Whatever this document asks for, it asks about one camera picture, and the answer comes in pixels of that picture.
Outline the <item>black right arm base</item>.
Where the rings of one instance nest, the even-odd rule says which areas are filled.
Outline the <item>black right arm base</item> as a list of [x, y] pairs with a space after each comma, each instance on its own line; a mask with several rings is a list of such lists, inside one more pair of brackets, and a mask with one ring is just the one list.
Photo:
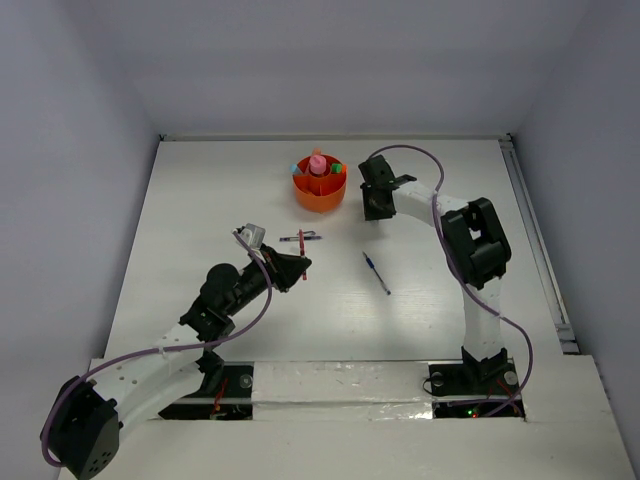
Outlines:
[[422, 388], [437, 418], [524, 418], [520, 381], [507, 350], [476, 359], [465, 347], [459, 361], [430, 364]]

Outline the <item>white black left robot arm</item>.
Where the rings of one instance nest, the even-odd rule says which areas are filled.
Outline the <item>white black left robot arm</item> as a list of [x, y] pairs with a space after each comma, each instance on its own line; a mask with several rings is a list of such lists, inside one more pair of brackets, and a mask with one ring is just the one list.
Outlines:
[[261, 294], [289, 291], [312, 262], [261, 244], [243, 269], [213, 266], [179, 322], [145, 350], [107, 360], [66, 381], [40, 433], [47, 463], [92, 479], [115, 457], [135, 426], [175, 400], [209, 395], [221, 383], [215, 348], [240, 336], [233, 315]]

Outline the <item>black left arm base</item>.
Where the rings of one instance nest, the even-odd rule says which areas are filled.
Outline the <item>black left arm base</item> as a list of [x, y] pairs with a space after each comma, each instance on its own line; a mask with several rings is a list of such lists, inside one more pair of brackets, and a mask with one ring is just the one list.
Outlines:
[[241, 421], [253, 418], [254, 364], [225, 362], [215, 352], [197, 361], [204, 374], [197, 391], [158, 413], [163, 420]]

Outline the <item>red gel pen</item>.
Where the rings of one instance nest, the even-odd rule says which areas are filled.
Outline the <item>red gel pen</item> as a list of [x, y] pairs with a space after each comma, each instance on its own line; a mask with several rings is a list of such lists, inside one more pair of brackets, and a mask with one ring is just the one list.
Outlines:
[[[299, 229], [298, 231], [298, 239], [299, 239], [299, 251], [300, 251], [300, 256], [302, 259], [306, 259], [306, 252], [305, 252], [305, 239], [304, 239], [305, 235], [304, 235], [304, 231], [302, 229]], [[303, 271], [302, 273], [302, 280], [306, 281], [307, 280], [307, 271]]]

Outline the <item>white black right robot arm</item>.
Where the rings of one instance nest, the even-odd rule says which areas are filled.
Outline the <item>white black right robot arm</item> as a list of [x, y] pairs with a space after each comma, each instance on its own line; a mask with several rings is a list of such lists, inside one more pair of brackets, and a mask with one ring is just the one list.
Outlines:
[[470, 391], [491, 386], [507, 366], [500, 327], [502, 278], [512, 251], [491, 201], [441, 196], [417, 178], [397, 176], [381, 155], [358, 165], [367, 221], [397, 214], [436, 231], [447, 266], [463, 295], [465, 335], [460, 379]]

